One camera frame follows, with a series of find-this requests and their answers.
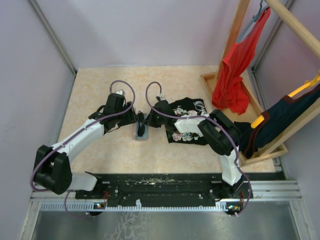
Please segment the thin-framed sunglasses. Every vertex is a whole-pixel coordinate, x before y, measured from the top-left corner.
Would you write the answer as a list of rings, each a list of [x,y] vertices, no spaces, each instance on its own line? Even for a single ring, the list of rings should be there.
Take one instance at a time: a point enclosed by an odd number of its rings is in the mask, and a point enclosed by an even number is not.
[[[137,117],[138,117],[138,121],[137,121],[136,136],[137,136],[137,139],[142,139],[146,134],[145,114],[139,110]]]

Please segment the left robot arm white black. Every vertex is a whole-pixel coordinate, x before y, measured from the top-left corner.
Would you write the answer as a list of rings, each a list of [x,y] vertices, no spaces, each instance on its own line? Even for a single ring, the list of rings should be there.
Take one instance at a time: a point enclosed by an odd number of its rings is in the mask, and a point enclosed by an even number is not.
[[[71,162],[91,143],[114,127],[137,122],[134,102],[124,95],[111,93],[104,105],[93,112],[84,124],[67,138],[51,146],[42,145],[35,156],[30,186],[34,191],[51,191],[61,195],[68,191],[86,191],[97,199],[103,195],[104,186],[88,172],[73,172]]]

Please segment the pink glasses case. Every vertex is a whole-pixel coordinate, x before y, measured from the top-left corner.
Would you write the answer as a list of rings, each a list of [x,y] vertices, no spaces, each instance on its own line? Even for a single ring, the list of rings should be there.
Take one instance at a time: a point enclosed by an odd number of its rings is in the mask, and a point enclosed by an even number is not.
[[[149,129],[146,124],[138,121],[133,129],[133,139],[136,141],[147,141],[149,139]]]

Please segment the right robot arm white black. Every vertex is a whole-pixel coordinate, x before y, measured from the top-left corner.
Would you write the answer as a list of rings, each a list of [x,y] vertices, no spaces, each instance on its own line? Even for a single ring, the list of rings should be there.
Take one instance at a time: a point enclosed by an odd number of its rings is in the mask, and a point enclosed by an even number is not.
[[[240,130],[220,110],[211,113],[191,114],[180,107],[174,110],[167,100],[160,100],[151,107],[146,124],[153,128],[166,127],[168,130],[189,137],[196,134],[204,138],[211,149],[219,155],[222,166],[223,192],[235,198],[241,192],[239,184],[242,173],[239,170]]]

